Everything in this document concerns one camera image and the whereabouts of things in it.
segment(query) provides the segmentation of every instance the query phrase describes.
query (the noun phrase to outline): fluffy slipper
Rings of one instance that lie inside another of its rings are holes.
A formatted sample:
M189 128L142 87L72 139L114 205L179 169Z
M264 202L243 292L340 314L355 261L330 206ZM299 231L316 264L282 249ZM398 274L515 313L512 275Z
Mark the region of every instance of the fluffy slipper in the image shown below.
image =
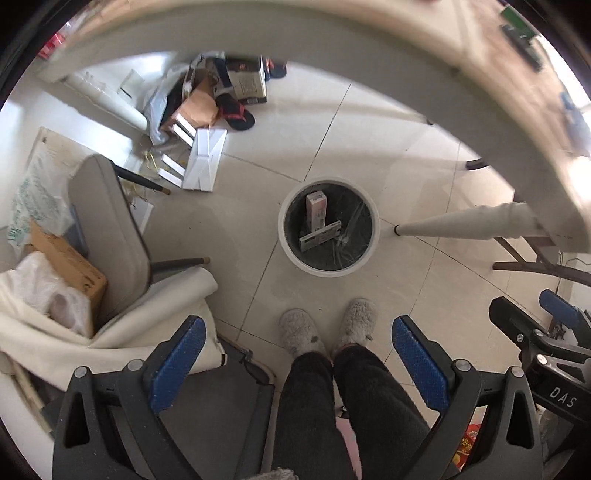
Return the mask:
M340 335L333 347L333 356L349 343L366 345L372 340L376 321L375 306L365 299L352 301L340 325Z
M279 319L281 344L293 358L308 352L326 355L326 348L318 336L314 321L300 309L288 310Z

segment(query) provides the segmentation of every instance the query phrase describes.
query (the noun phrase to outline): green object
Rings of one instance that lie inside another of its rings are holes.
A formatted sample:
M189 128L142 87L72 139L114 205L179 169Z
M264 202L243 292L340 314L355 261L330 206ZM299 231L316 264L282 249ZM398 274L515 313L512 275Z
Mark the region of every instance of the green object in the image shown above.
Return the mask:
M519 36L524 38L525 40L531 40L534 38L537 33L534 31L533 27L523 18L517 11L507 5L505 9L501 12L501 16L509 22L509 24L514 27Z

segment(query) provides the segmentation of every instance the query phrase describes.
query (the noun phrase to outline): cardboard box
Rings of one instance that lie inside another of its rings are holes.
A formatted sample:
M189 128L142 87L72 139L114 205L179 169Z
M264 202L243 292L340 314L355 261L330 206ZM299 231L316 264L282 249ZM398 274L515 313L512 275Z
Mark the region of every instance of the cardboard box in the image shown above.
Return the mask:
M197 72L203 76L191 95L165 121L163 127L169 131L177 123L177 116L182 115L193 128L208 128L217 121L218 108L213 99L213 89L207 72Z
M31 220L30 245L45 254L56 273L90 299L93 314L100 306L107 288L106 277L93 267L62 237L45 233Z
M267 83L262 57L257 59L227 57L226 68L240 103L266 103Z

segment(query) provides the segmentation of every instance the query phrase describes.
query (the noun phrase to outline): tile floor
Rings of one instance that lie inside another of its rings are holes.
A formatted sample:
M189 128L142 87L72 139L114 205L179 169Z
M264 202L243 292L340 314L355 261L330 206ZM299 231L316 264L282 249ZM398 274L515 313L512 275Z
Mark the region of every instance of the tile floor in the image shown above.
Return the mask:
M393 224L474 205L510 201L512 189L490 167L466 171L477 155L436 125L393 100L318 70L291 64L268 84L268 103L249 107L247 132L232 132L213 193L175 189L151 195L155 210L145 233L154 260L209 255L219 289L208 297L219 332L253 350L277 375L291 358L279 345L277 319L306 309L330 345L346 305L366 297L378 306L370 348L428 410L398 355L390 325L410 314L452 358L505 371L518 349L488 319L488 306L508 296L547 325L539 292L552 277L492 271L510 260L496 242L396 237ZM362 186L378 205L378 249L359 271L317 278L295 267L277 241L277 215L288 192L306 178L332 174ZM515 241L526 255L527 246Z

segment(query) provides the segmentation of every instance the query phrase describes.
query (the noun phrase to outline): black pants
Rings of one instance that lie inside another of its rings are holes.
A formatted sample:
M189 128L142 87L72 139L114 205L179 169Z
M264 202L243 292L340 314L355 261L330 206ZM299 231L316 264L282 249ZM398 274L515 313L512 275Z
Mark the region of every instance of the black pants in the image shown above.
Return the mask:
M300 480L353 480L335 423L333 374L359 447L363 480L398 478L429 432L413 401L372 352L355 345L334 367L319 353L291 366L277 412L273 468Z

